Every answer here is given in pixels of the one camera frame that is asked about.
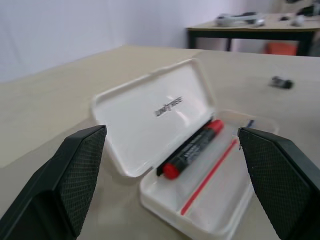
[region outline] background table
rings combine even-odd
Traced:
[[[94,125],[93,95],[194,56],[203,64],[219,108],[275,119],[279,135],[293,140],[320,167],[320,58],[124,46],[0,84],[0,216],[65,137]],[[268,86],[274,75],[292,78],[295,87]],[[103,153],[78,239],[189,239],[141,206],[140,180],[120,176]],[[279,239],[255,196],[233,240],[248,239]]]
[[[320,29],[320,18],[308,17],[303,26],[291,26],[291,21],[279,21],[283,14],[266,14],[265,26],[251,27],[248,24],[236,27],[218,27],[215,21],[189,27],[188,48],[197,47],[197,38],[227,39],[226,51],[232,47],[232,39],[260,39],[260,40],[291,40],[298,41],[297,56],[307,56],[315,32]]]

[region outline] white wall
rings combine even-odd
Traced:
[[[220,13],[242,13],[247,1],[2,0],[0,82],[123,44],[184,48],[186,27]],[[200,40],[207,49],[224,43]]]

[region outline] black table leg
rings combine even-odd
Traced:
[[[310,31],[310,32],[304,32],[303,33],[303,40],[299,41],[297,50],[296,50],[296,55],[297,56],[308,56],[310,48],[312,46],[312,41],[314,39],[315,32]]]
[[[227,38],[227,39],[226,39],[225,50],[226,50],[227,52],[231,52],[231,47],[232,47],[232,38]]]
[[[188,31],[188,48],[197,48],[197,37],[193,34],[192,31]]]

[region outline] orange object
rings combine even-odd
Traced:
[[[269,42],[265,47],[264,53],[295,56],[297,53],[297,47],[293,44],[284,42]]]

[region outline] marker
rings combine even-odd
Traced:
[[[206,125],[189,144],[163,166],[164,176],[170,180],[177,178],[219,134],[224,126],[224,122],[219,119]]]

